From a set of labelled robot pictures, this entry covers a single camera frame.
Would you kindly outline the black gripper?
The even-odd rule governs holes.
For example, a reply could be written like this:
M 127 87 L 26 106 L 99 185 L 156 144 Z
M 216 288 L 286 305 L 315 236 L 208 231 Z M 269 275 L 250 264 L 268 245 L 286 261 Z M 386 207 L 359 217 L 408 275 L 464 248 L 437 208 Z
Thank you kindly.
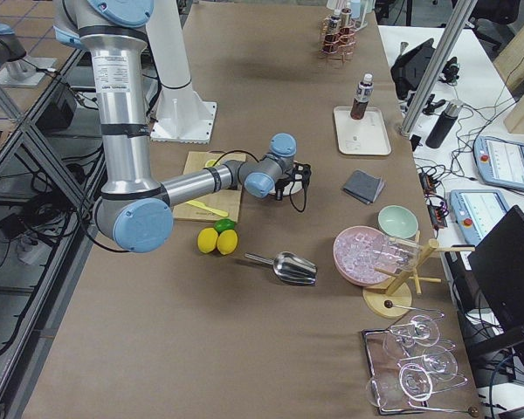
M 303 191 L 307 194 L 311 177 L 311 165 L 295 161 L 293 168 L 279 178 L 273 188 L 273 196 L 281 201 L 284 196 L 291 197 L 293 194 Z

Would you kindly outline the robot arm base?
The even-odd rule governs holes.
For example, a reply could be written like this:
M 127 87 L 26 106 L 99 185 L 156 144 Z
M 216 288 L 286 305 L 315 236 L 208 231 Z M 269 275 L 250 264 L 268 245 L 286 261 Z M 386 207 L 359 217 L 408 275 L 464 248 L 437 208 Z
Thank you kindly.
M 146 32 L 161 83 L 152 139 L 209 143 L 217 104 L 202 100 L 193 87 L 175 1 L 154 2 Z

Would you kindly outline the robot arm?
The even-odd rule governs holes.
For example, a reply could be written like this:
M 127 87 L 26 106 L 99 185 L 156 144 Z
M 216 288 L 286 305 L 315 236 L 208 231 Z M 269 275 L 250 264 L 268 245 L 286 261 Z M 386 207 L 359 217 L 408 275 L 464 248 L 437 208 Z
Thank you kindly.
M 94 205 L 100 232 L 125 251 L 149 252 L 173 229 L 172 207 L 242 185 L 263 198 L 293 175 L 296 140 L 272 137 L 257 162 L 225 161 L 216 167 L 159 182 L 150 171 L 141 53 L 150 50 L 162 89 L 158 124 L 180 136 L 207 127 L 213 113 L 191 85 L 189 62 L 173 1 L 57 1 L 59 42 L 90 53 L 107 165 L 107 182 Z

